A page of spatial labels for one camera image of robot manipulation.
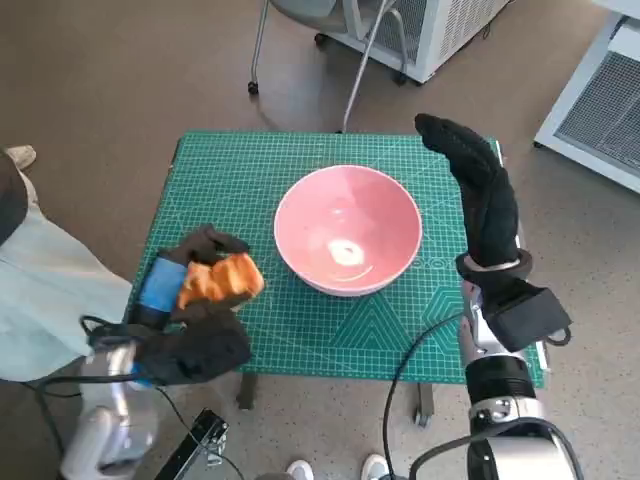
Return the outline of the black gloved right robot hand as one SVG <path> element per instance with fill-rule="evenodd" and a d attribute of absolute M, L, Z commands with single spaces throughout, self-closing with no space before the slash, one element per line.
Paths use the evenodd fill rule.
<path fill-rule="evenodd" d="M 420 113 L 416 131 L 424 146 L 449 161 L 462 199 L 468 254 L 489 268 L 518 259 L 518 206 L 509 176 L 490 144 L 474 130 Z"/>

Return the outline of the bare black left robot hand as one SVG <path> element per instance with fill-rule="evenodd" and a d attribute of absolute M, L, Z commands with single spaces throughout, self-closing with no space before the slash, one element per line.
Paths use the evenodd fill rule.
<path fill-rule="evenodd" d="M 126 322 L 163 330 L 169 323 L 190 262 L 215 265 L 224 254 L 248 253 L 249 245 L 231 234 L 204 224 L 187 234 L 175 247 L 158 251 L 138 290 Z"/>

